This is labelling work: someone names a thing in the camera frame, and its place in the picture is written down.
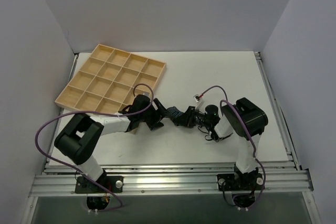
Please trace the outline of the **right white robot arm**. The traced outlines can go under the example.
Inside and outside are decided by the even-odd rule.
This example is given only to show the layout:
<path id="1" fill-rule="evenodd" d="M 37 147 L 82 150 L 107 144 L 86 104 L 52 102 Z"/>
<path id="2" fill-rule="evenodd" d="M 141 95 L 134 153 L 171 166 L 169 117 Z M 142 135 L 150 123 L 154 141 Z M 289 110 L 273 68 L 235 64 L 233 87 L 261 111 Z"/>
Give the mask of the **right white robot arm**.
<path id="1" fill-rule="evenodd" d="M 208 141 L 220 142 L 238 136 L 233 182 L 236 187 L 244 189 L 252 182 L 251 173 L 258 172 L 258 143 L 268 125 L 268 118 L 262 109 L 246 98 L 237 100 L 235 104 L 221 100 L 221 104 L 224 105 L 210 104 L 204 112 L 189 106 L 175 119 L 175 124 L 204 128 Z"/>

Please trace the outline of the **navy striped underwear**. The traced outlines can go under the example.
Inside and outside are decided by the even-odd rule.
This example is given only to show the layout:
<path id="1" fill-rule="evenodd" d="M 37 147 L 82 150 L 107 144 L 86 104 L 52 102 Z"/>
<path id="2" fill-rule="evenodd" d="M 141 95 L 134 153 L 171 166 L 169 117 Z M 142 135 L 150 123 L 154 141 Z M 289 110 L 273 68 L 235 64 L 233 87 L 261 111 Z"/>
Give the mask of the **navy striped underwear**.
<path id="1" fill-rule="evenodd" d="M 187 125 L 187 116 L 185 112 L 180 111 L 177 107 L 172 106 L 166 109 L 168 118 L 173 122 L 175 126 Z"/>

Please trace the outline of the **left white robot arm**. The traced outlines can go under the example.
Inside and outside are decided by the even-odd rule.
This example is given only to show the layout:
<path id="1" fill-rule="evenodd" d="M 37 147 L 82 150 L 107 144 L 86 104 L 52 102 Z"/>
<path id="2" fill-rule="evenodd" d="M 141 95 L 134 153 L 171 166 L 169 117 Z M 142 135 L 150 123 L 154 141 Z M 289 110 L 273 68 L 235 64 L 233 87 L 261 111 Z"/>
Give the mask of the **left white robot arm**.
<path id="1" fill-rule="evenodd" d="M 163 126 L 161 120 L 166 116 L 167 110 L 157 98 L 151 101 L 139 94 L 131 105 L 110 116 L 76 113 L 57 135 L 54 146 L 88 177 L 87 186 L 100 192 L 105 188 L 106 179 L 103 168 L 93 156 L 99 138 L 133 131 L 140 123 L 154 130 Z"/>

